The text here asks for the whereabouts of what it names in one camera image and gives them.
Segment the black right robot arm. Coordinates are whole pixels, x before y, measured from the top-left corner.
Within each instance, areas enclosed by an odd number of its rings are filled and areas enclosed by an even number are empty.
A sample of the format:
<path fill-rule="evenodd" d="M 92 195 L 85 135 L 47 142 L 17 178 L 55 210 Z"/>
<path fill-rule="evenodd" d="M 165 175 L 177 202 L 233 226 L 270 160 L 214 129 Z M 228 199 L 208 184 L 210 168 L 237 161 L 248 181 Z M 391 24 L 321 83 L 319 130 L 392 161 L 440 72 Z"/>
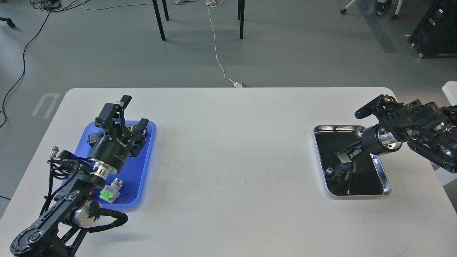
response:
<path fill-rule="evenodd" d="M 330 177 L 353 171 L 356 159 L 364 153 L 393 153 L 403 143 L 430 162 L 456 173 L 456 106 L 438 107 L 433 101 L 422 104 L 419 100 L 404 104 L 393 96 L 379 95 L 355 112 L 357 119 L 370 115 L 378 123 L 364 129 L 360 139 L 334 154 L 337 167 L 324 167 L 330 169 Z"/>

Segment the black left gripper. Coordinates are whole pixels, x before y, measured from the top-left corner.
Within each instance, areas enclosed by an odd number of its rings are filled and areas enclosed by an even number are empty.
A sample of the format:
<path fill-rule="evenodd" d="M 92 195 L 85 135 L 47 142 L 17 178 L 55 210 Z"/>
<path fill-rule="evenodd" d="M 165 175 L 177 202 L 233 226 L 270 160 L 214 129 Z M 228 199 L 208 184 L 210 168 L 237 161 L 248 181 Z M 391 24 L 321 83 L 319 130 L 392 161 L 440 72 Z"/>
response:
<path fill-rule="evenodd" d="M 107 103 L 96 117 L 94 125 L 105 132 L 105 136 L 93 147 L 87 158 L 91 162 L 103 162 L 112 167 L 111 173 L 120 173 L 129 157 L 137 157 L 147 142 L 148 119 L 140 119 L 130 130 L 125 125 L 124 110 L 132 97 L 124 95 L 114 104 Z"/>

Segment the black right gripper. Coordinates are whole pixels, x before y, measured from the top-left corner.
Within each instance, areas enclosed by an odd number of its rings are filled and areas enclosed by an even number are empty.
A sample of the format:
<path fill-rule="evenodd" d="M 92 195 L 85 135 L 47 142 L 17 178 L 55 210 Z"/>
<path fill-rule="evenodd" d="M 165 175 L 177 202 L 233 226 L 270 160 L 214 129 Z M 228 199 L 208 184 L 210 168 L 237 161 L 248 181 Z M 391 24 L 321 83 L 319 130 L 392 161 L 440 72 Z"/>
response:
<path fill-rule="evenodd" d="M 336 153 L 336 156 L 356 157 L 362 153 L 370 153 L 374 156 L 380 156 L 386 153 L 398 151 L 402 146 L 402 142 L 395 139 L 391 132 L 388 132 L 382 126 L 372 126 L 366 128 L 361 139 L 349 145 L 344 150 Z M 335 173 L 333 176 L 325 174 L 325 177 L 346 177 L 355 168 L 356 160 L 341 163 L 340 161 L 331 160 L 325 165 L 325 168 L 333 168 Z"/>

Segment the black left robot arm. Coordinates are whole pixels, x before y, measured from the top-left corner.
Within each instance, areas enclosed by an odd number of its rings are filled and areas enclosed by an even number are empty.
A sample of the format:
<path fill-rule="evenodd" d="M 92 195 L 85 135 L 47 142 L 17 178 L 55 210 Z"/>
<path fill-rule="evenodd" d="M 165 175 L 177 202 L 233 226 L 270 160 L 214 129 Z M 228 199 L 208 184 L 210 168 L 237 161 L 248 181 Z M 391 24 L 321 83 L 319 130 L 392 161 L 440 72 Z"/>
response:
<path fill-rule="evenodd" d="M 52 148 L 48 164 L 49 189 L 40 217 L 10 244 L 15 257 L 73 257 L 87 233 L 110 230 L 128 221 L 125 213 L 101 208 L 94 200 L 96 188 L 116 197 L 114 186 L 105 184 L 119 173 L 129 157 L 137 157 L 147 142 L 148 119 L 127 126 L 124 110 L 132 97 L 105 104 L 95 119 L 104 130 L 87 157 Z"/>

